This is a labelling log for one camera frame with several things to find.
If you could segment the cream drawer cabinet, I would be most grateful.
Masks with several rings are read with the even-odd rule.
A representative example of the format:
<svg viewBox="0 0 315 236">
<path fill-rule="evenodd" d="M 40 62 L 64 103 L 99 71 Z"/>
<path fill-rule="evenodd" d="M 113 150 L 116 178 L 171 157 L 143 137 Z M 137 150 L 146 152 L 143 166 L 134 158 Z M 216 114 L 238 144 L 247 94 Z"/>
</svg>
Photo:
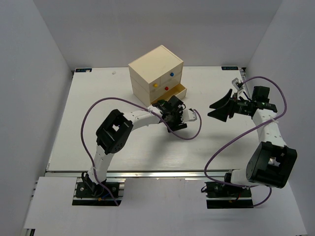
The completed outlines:
<svg viewBox="0 0 315 236">
<path fill-rule="evenodd" d="M 150 106 L 149 83 L 184 61 L 177 55 L 160 45 L 150 52 L 128 64 L 133 94 L 146 106 Z M 182 72 L 172 79 L 181 79 Z"/>
</svg>

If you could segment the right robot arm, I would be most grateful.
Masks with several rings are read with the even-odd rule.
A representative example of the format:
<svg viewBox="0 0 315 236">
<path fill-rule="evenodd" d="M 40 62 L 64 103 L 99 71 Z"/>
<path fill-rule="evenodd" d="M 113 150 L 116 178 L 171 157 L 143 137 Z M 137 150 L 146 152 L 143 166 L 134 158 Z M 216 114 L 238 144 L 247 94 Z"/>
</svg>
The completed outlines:
<svg viewBox="0 0 315 236">
<path fill-rule="evenodd" d="M 276 122 L 276 105 L 269 102 L 268 87 L 255 86 L 250 100 L 238 97 L 230 89 L 219 101 L 211 104 L 209 117 L 227 121 L 234 114 L 252 118 L 257 127 L 259 145 L 246 168 L 231 170 L 224 176 L 226 183 L 240 186 L 266 185 L 283 188 L 290 176 L 297 151 L 283 140 Z"/>
</svg>

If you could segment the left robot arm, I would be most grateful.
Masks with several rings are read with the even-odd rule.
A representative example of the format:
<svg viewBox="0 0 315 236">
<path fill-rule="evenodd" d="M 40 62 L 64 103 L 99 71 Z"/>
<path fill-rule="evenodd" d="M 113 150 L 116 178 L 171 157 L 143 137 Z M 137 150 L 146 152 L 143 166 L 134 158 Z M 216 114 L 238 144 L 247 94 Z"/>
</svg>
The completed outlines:
<svg viewBox="0 0 315 236">
<path fill-rule="evenodd" d="M 125 146 L 133 130 L 164 123 L 168 132 L 174 132 L 187 128 L 187 122 L 195 120 L 194 111 L 187 109 L 176 96 L 130 113 L 112 110 L 96 131 L 96 153 L 94 157 L 88 154 L 92 167 L 86 174 L 82 174 L 83 183 L 92 196 L 103 194 L 110 162 L 114 154 Z"/>
</svg>

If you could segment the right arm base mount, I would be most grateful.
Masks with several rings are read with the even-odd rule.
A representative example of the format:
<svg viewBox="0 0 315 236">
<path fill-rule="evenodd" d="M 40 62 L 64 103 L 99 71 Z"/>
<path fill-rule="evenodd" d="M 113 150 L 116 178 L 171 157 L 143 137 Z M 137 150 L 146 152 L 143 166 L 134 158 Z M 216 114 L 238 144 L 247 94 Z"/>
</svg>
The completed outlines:
<svg viewBox="0 0 315 236">
<path fill-rule="evenodd" d="M 207 209 L 244 209 L 253 208 L 250 189 L 205 182 L 201 193 L 206 194 Z"/>
</svg>

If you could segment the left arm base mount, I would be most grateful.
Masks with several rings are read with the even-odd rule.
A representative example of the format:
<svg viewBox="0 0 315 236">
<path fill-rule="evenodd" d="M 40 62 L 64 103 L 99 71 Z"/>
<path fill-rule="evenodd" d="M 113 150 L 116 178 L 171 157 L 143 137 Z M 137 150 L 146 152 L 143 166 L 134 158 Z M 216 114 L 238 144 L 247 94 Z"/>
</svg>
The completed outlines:
<svg viewBox="0 0 315 236">
<path fill-rule="evenodd" d="M 107 180 L 103 181 L 102 184 L 110 190 L 118 205 L 112 199 L 108 190 L 98 183 L 92 182 L 87 172 L 82 172 L 81 178 L 77 179 L 72 205 L 102 207 L 119 206 L 123 198 L 125 184 Z"/>
</svg>

